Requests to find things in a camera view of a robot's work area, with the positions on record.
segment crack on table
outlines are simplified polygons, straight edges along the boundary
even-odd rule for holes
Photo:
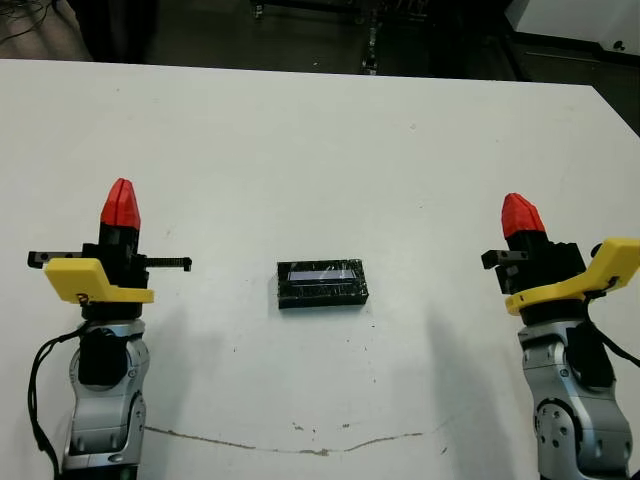
[[[402,438],[409,438],[409,437],[421,437],[422,435],[424,435],[424,432],[413,432],[413,433],[403,433],[403,434],[400,434],[400,435],[394,435],[394,436],[389,436],[389,437],[379,437],[379,438],[374,438],[374,439],[371,439],[371,440],[367,440],[366,442],[358,443],[357,445],[354,445],[353,447],[345,448],[345,449],[321,448],[320,450],[310,450],[310,449],[283,450],[281,448],[258,448],[255,445],[247,445],[247,444],[244,444],[244,443],[227,442],[225,440],[216,440],[214,438],[200,437],[200,436],[197,436],[197,435],[188,435],[186,433],[178,433],[178,432],[176,432],[174,430],[164,430],[162,428],[157,428],[157,427],[146,426],[145,429],[150,431],[150,432],[160,433],[160,434],[163,434],[163,435],[169,435],[171,437],[183,438],[183,439],[186,439],[186,440],[197,440],[199,442],[213,443],[214,445],[222,445],[222,446],[225,446],[225,447],[241,448],[243,450],[255,450],[257,452],[267,452],[267,453],[315,455],[315,456],[318,456],[318,457],[328,457],[330,453],[351,453],[351,452],[353,452],[355,450],[358,450],[358,449],[364,448],[364,447],[368,447],[369,445],[374,445],[376,443],[390,442],[390,441],[393,441],[393,440],[400,440]]]

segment black rectangular object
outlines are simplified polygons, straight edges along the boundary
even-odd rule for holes
[[[278,262],[278,307],[364,305],[369,297],[362,261]]]

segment table surface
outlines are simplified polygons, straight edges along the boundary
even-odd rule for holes
[[[119,176],[140,251],[194,262],[151,273],[139,478],[537,478],[521,323],[480,254],[511,191],[585,258],[638,236],[640,140],[592,88],[30,61],[0,87],[7,478],[50,478],[27,378],[79,322],[27,250],[96,241]],[[276,262],[331,258],[363,260],[368,303],[279,311]],[[637,285],[592,308],[636,353]],[[59,450],[74,349],[39,377]],[[637,442],[638,373],[613,363]]]

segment black cable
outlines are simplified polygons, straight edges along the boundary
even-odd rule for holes
[[[640,359],[634,357],[627,351],[623,350],[618,344],[616,344],[613,340],[607,337],[598,327],[596,327],[595,323],[593,323],[593,321],[591,320],[591,317],[589,316],[589,303],[591,302],[591,300],[594,300],[595,298],[598,298],[601,296],[603,296],[602,293],[594,293],[594,292],[585,293],[585,299],[582,304],[585,321],[589,325],[591,325],[591,328],[593,328],[594,332],[598,335],[598,337],[600,337],[600,341],[604,343],[607,347],[609,347],[609,350],[611,350],[612,353],[615,353],[620,358],[629,360],[636,367],[640,368]]]
[[[42,17],[40,17],[38,20],[33,22],[33,25],[31,25],[26,30],[23,30],[22,32],[14,33],[12,35],[7,35],[6,37],[4,37],[3,39],[0,40],[0,45],[2,45],[3,43],[5,43],[8,40],[11,40],[12,38],[19,37],[21,35],[24,35],[25,33],[29,33],[29,32],[32,32],[32,31],[36,30],[37,28],[40,28],[40,25],[42,25],[42,23],[44,22],[44,19],[47,17],[47,13],[49,12],[49,7],[50,6],[51,6],[51,3],[49,3],[44,8],[44,13],[42,14]]]
[[[58,457],[56,451],[51,445],[47,434],[42,430],[40,423],[38,423],[38,390],[36,385],[36,377],[38,375],[38,369],[45,358],[51,353],[53,347],[57,343],[63,343],[72,338],[79,337],[89,327],[89,321],[84,322],[78,329],[65,335],[53,338],[46,342],[38,349],[35,358],[33,359],[33,365],[31,366],[31,375],[29,376],[29,388],[27,390],[27,410],[29,411],[29,420],[31,421],[31,428],[33,429],[33,436],[38,444],[38,449],[47,454],[51,460],[53,467],[53,478],[59,480],[60,477],[60,464],[58,463]]]

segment yellow bracket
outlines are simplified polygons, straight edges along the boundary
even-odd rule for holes
[[[585,292],[625,287],[640,267],[640,239],[608,238],[586,272],[568,280],[530,288],[505,301],[507,311],[518,315],[522,308],[553,300],[584,300]]]
[[[153,290],[111,285],[97,258],[52,258],[44,273],[65,302],[153,303]]]

